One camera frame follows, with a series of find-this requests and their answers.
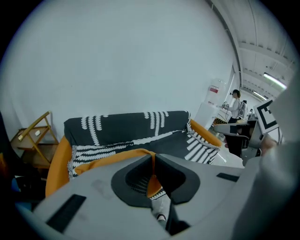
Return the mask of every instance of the orange sofa cushion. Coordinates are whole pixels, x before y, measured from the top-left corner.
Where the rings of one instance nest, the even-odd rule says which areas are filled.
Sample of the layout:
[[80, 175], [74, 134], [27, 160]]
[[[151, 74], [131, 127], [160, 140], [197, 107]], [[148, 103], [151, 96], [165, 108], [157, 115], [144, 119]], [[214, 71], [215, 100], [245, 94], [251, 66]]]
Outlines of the orange sofa cushion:
[[46, 197], [69, 182], [68, 161], [72, 157], [72, 148], [65, 138], [61, 139], [53, 156], [46, 183]]
[[201, 137], [203, 137], [210, 144], [212, 144], [216, 147], [222, 146], [222, 142], [216, 136], [214, 136], [211, 132], [209, 132], [204, 127], [202, 127], [200, 124], [195, 122], [193, 119], [191, 119], [191, 127], [196, 133], [198, 133]]

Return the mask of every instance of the white ceiling beam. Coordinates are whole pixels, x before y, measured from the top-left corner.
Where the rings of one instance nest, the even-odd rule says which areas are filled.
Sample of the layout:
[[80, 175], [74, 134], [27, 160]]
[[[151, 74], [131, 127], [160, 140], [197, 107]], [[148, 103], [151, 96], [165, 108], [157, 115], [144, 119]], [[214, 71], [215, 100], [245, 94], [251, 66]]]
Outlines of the white ceiling beam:
[[240, 48], [239, 48], [239, 41], [238, 41], [238, 37], [233, 25], [233, 20], [232, 18], [226, 13], [226, 11], [224, 10], [224, 8], [222, 7], [222, 1], [220, 2], [220, 0], [211, 0], [211, 2], [213, 3], [213, 7], [217, 8], [217, 10], [219, 11], [219, 13], [221, 14], [223, 20], [225, 21], [228, 30], [230, 31], [230, 34], [233, 38], [233, 43], [234, 46], [236, 48], [237, 51], [237, 55], [238, 55], [238, 60], [236, 60], [236, 62], [240, 63], [240, 84], [243, 85], [243, 79], [244, 79], [244, 74], [243, 74], [243, 64], [242, 64], [242, 57], [241, 57], [241, 52], [240, 52]]
[[245, 93], [247, 93], [247, 94], [249, 94], [250, 96], [252, 96], [253, 98], [255, 98], [256, 100], [258, 100], [258, 101], [260, 101], [260, 102], [262, 102], [263, 100], [260, 98], [260, 97], [258, 97], [257, 95], [255, 95], [252, 91], [249, 91], [248, 89], [240, 89], [240, 91], [241, 91], [241, 95], [242, 95], [242, 98], [243, 98], [243, 93], [245, 92]]
[[265, 78], [263, 77], [263, 76], [260, 76], [259, 74], [257, 74], [257, 73], [254, 73], [254, 72], [251, 72], [251, 71], [249, 71], [249, 70], [247, 70], [247, 69], [244, 69], [244, 74], [245, 75], [248, 75], [248, 76], [251, 76], [251, 77], [253, 77], [253, 78], [255, 78], [255, 79], [257, 79], [257, 80], [260, 80], [260, 81], [262, 81], [262, 83], [263, 83], [263, 87], [264, 88], [268, 88], [268, 87], [272, 87], [272, 85], [269, 85], [267, 82], [266, 82], [266, 80], [265, 80]]
[[263, 76], [260, 76], [260, 75], [257, 74], [257, 73], [254, 73], [254, 72], [251, 72], [251, 71], [249, 71], [249, 70], [247, 70], [247, 69], [244, 69], [244, 74], [247, 74], [247, 75], [249, 75], [249, 76], [251, 76], [251, 77], [253, 77], [253, 78], [256, 78], [256, 79], [258, 79], [258, 80], [260, 80], [260, 81], [262, 81], [262, 82], [265, 83], [264, 77], [263, 77]]
[[272, 52], [266, 48], [262, 48], [262, 47], [258, 47], [252, 44], [248, 44], [248, 43], [239, 43], [239, 47], [242, 51], [249, 51], [249, 52], [253, 52], [253, 53], [258, 53], [264, 57], [267, 57], [279, 64], [282, 64], [283, 66], [285, 66], [286, 68], [290, 68], [293, 71], [296, 70], [296, 66], [295, 64], [293, 64], [293, 61], [290, 61], [284, 57], [282, 57], [281, 55]]
[[257, 93], [259, 93], [260, 95], [266, 96], [268, 98], [271, 98], [272, 95], [267, 93], [266, 91], [260, 89], [259, 87], [256, 87], [254, 84], [248, 83], [248, 82], [244, 82], [243, 87], [249, 88], [252, 91], [255, 91]]

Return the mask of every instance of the gray plastic panel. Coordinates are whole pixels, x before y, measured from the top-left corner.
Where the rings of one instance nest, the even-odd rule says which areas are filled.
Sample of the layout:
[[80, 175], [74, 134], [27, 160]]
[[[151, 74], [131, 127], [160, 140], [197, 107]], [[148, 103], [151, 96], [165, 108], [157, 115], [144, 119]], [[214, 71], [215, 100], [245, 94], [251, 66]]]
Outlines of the gray plastic panel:
[[194, 197], [188, 202], [175, 206], [178, 218], [189, 225], [195, 225], [206, 217], [233, 188], [236, 182], [217, 177], [219, 173], [240, 176], [243, 169], [222, 167], [209, 164], [199, 164], [182, 161], [178, 157], [167, 154], [161, 156], [194, 171], [200, 178], [200, 187]]
[[111, 178], [119, 169], [141, 159], [134, 157], [89, 170], [41, 202], [34, 214], [46, 222], [72, 195], [86, 196], [64, 235], [74, 239], [165, 239], [169, 234], [154, 218], [150, 208], [131, 207], [111, 188]]
[[260, 157], [248, 161], [242, 175], [222, 202], [201, 222], [173, 236], [173, 239], [229, 240], [233, 237], [236, 221], [249, 197]]

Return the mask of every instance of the person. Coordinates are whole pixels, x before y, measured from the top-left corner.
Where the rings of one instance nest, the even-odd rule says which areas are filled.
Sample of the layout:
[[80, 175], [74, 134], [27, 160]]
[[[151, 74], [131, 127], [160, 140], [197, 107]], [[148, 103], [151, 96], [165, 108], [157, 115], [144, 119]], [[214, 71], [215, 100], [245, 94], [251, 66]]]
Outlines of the person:
[[254, 115], [253, 109], [250, 109], [250, 112], [248, 112], [248, 114], [247, 114], [247, 118], [250, 119], [252, 117], [252, 115]]
[[240, 91], [235, 89], [232, 91], [232, 97], [235, 98], [232, 107], [224, 107], [226, 110], [231, 111], [231, 118], [229, 119], [228, 123], [236, 123], [239, 118], [239, 107], [240, 107]]

